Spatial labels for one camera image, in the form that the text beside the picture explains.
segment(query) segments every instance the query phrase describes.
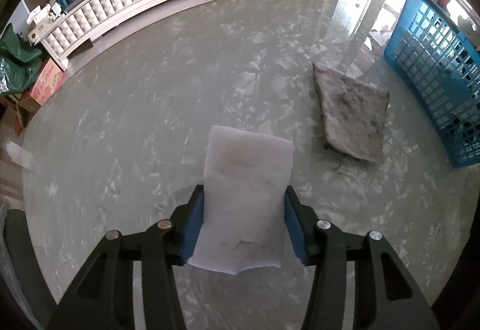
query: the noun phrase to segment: metal pin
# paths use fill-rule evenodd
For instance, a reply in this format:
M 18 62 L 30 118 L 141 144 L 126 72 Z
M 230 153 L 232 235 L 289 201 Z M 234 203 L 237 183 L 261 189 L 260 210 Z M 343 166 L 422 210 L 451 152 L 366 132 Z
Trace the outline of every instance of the metal pin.
M 376 231 L 375 229 L 369 232 L 369 236 L 374 241 L 380 241 L 383 237 L 380 231 Z
M 162 219 L 157 223 L 157 227 L 161 230 L 166 230 L 172 227 L 172 222 L 168 219 Z
M 330 223 L 328 220 L 320 219 L 317 222 L 317 227 L 321 230 L 328 230 L 330 227 L 332 227 L 332 223 Z
M 107 231 L 105 234 L 105 238 L 107 238 L 109 241 L 117 239 L 119 236 L 120 234 L 116 229 L 111 229 L 110 231 Z

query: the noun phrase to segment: green object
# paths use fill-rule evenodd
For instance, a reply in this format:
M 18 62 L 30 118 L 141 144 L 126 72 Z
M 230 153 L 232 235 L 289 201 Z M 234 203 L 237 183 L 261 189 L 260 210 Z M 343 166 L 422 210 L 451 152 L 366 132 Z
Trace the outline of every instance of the green object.
M 42 50 L 21 40 L 10 24 L 0 37 L 0 95 L 26 90 L 37 80 Z

